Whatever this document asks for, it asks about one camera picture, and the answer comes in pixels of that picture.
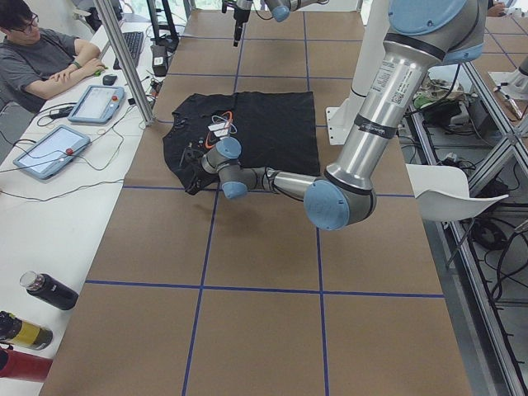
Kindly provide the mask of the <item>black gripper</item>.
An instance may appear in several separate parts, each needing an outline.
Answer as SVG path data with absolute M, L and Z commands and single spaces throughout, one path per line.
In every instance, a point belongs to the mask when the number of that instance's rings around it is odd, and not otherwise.
M 251 14 L 252 1 L 251 0 L 235 0 L 234 1 L 234 20 L 235 27 L 233 33 L 233 46 L 238 47 L 243 35 L 243 26 L 248 22 Z
M 206 172 L 201 165 L 201 156 L 196 157 L 194 154 L 190 154 L 187 162 L 191 169 L 191 177 L 185 183 L 185 193 L 196 195 L 204 189 L 203 179 L 206 176 Z

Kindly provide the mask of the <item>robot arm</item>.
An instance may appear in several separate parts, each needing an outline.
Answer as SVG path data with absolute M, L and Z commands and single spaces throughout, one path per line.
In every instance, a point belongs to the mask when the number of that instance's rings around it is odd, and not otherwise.
M 250 190 L 281 193 L 302 201 L 310 221 L 324 230 L 367 219 L 376 206 L 370 177 L 428 69 L 478 58 L 487 11 L 485 1 L 389 2 L 384 11 L 389 26 L 380 41 L 384 58 L 342 151 L 321 177 L 243 168 L 238 161 L 241 144 L 226 137 L 192 160 L 186 192 L 194 195 L 219 181 L 228 199 Z
M 264 4 L 271 13 L 271 19 L 277 22 L 285 21 L 292 12 L 312 4 L 325 4 L 328 1 L 316 0 L 265 0 Z M 243 34 L 244 25 L 248 22 L 253 7 L 252 0 L 223 0 L 221 12 L 226 14 L 229 8 L 233 9 L 233 19 L 235 20 L 233 32 L 233 46 L 238 47 Z

